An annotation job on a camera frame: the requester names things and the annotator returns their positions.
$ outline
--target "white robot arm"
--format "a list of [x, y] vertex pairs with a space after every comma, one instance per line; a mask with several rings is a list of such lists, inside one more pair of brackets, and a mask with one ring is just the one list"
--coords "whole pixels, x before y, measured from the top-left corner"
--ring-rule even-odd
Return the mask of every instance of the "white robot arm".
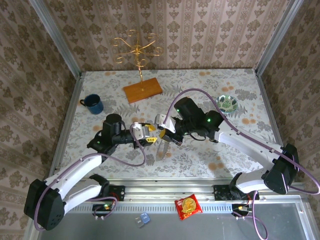
[[240, 172], [233, 178], [229, 188], [232, 195], [237, 199], [241, 199], [252, 191], [267, 188], [279, 194], [288, 192], [298, 169], [279, 157], [274, 151], [283, 153], [299, 163], [297, 149], [293, 145], [288, 144], [286, 147], [282, 147], [279, 144], [267, 142], [245, 130], [240, 130], [254, 140], [269, 146], [272, 149], [269, 151], [248, 140], [239, 131], [235, 132], [218, 112], [212, 110], [204, 113], [188, 97], [180, 99], [174, 105], [174, 108], [182, 119], [168, 117], [165, 122], [166, 116], [163, 114], [158, 114], [155, 118], [155, 124], [158, 129], [162, 130], [159, 136], [163, 140], [181, 145], [184, 135], [197, 133], [201, 137], [208, 137], [211, 142], [228, 144], [247, 154], [263, 166], [263, 168], [252, 172]]
[[[121, 129], [122, 124], [124, 123], [120, 115], [109, 114], [103, 122], [102, 130], [95, 135], [87, 147], [100, 154], [110, 156], [119, 144], [133, 143], [133, 147], [137, 148], [134, 137], [141, 146], [150, 146], [157, 140], [156, 137], [150, 137], [150, 131], [155, 130], [150, 124], [133, 123], [132, 134], [134, 137], [129, 129]], [[106, 159], [105, 156], [92, 154], [87, 158], [71, 162], [44, 181], [36, 179], [29, 187], [24, 213], [35, 219], [35, 212], [38, 209], [35, 222], [38, 222], [46, 230], [51, 230], [59, 224], [65, 214], [84, 201], [96, 197], [108, 197], [109, 188], [112, 186], [109, 185], [107, 179], [97, 174], [89, 177], [90, 179], [86, 181], [84, 188], [83, 186], [82, 189], [74, 187], [86, 174]]]

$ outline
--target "blue mug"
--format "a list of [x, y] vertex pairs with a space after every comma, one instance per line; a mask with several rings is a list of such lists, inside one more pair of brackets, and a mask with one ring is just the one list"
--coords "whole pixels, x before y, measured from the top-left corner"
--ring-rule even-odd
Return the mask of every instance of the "blue mug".
[[99, 114], [104, 109], [104, 105], [97, 94], [90, 94], [85, 99], [80, 100], [80, 104], [87, 107], [92, 114]]

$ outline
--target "snack bag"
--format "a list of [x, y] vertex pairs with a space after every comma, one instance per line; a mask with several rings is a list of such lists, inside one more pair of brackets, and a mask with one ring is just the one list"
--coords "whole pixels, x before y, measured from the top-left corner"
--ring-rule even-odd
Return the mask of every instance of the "snack bag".
[[186, 198], [176, 200], [174, 203], [181, 220], [185, 220], [193, 214], [202, 213], [202, 209], [194, 194]]

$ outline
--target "gold jewelry stand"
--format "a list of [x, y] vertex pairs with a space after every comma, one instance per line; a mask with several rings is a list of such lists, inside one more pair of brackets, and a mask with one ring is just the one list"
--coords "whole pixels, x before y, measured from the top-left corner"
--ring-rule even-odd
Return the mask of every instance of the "gold jewelry stand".
[[141, 68], [143, 68], [146, 65], [147, 60], [145, 58], [141, 58], [141, 55], [160, 56], [164, 53], [164, 49], [161, 47], [156, 47], [154, 49], [154, 51], [156, 52], [155, 54], [147, 53], [144, 51], [147, 47], [151, 46], [152, 44], [154, 44], [158, 40], [158, 35], [156, 35], [155, 33], [148, 34], [147, 38], [150, 40], [152, 40], [152, 39], [154, 39], [154, 40], [145, 46], [140, 45], [139, 33], [137, 30], [134, 30], [134, 29], [129, 30], [129, 32], [127, 34], [128, 37], [132, 37], [133, 33], [136, 33], [136, 35], [137, 35], [136, 44], [133, 46], [131, 46], [129, 43], [127, 43], [121, 37], [116, 37], [113, 39], [113, 41], [115, 42], [113, 44], [113, 46], [118, 47], [122, 41], [131, 50], [128, 52], [116, 54], [113, 58], [114, 62], [116, 64], [122, 64], [124, 62], [123, 55], [134, 54], [134, 64], [138, 67], [138, 70], [139, 70], [140, 82], [133, 84], [133, 85], [130, 85], [130, 86], [125, 86], [123, 88], [125, 95], [126, 95], [130, 104], [137, 102], [137, 101], [140, 101], [142, 99], [150, 98], [150, 97], [157, 95], [157, 94], [162, 94], [162, 89], [158, 83], [158, 80], [155, 77], [151, 78], [149, 80], [145, 80], [145, 81], [143, 80]]

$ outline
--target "wooden block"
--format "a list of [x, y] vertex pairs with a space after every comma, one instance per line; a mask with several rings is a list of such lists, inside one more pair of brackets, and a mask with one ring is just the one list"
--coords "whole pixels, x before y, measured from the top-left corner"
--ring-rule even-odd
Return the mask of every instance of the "wooden block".
[[158, 80], [154, 77], [149, 80], [143, 81], [143, 91], [141, 88], [141, 82], [135, 83], [123, 88], [126, 98], [129, 103], [135, 103], [142, 99], [150, 98], [157, 94], [162, 94], [162, 89], [158, 83]]

